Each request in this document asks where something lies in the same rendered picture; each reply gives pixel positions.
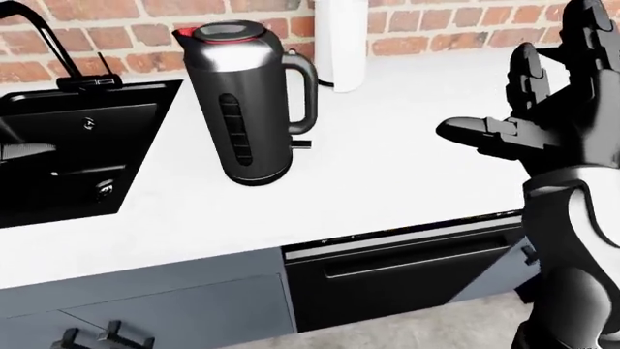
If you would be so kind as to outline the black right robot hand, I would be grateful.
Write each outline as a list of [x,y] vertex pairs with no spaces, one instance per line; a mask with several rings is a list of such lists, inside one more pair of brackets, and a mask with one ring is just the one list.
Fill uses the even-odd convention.
[[562,22],[560,46],[522,43],[512,52],[508,118],[448,118],[437,135],[520,162],[529,176],[620,169],[620,32],[602,0],[570,0]]

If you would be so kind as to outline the black silver electric kettle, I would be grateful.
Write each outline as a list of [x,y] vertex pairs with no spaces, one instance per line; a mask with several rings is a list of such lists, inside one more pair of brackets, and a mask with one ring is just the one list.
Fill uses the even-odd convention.
[[[224,174],[241,185],[275,182],[293,163],[293,136],[318,119],[319,78],[304,55],[284,50],[279,37],[245,19],[178,28],[172,35],[215,145]],[[286,72],[303,77],[304,117],[291,121]]]

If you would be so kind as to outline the black dishwasher front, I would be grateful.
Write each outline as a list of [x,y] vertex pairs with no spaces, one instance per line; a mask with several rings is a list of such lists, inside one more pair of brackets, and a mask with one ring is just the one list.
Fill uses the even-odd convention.
[[282,247],[301,333],[509,293],[538,272],[520,211]]

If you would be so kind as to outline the white paper towel roll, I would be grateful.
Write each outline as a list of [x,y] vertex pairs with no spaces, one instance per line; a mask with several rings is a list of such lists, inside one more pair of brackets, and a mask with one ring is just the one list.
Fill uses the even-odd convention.
[[366,75],[369,0],[315,0],[315,66],[334,92],[352,92]]

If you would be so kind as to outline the grey cabinet door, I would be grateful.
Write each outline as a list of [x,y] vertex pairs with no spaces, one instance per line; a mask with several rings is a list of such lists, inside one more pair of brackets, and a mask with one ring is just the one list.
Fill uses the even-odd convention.
[[155,338],[154,349],[216,349],[292,333],[294,325],[279,275],[259,275],[119,301],[51,310],[0,320],[0,349],[49,349],[64,331],[76,343],[109,349],[97,336],[108,322]]

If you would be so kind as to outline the black kitchen sink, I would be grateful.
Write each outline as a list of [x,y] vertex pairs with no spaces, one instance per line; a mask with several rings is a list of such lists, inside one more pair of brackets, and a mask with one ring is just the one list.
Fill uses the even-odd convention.
[[0,229],[115,214],[182,81],[0,98]]

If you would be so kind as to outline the black sink faucet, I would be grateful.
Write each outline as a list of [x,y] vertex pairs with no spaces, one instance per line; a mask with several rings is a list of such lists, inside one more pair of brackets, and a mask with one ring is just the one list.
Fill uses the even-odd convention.
[[0,19],[9,16],[23,16],[37,29],[39,34],[41,34],[45,43],[69,75],[67,78],[58,78],[56,80],[56,86],[61,91],[90,93],[120,89],[123,86],[121,77],[111,71],[101,53],[98,53],[98,55],[104,67],[107,69],[107,73],[105,75],[83,75],[51,28],[49,28],[46,21],[31,8],[16,0],[5,0],[0,2]]

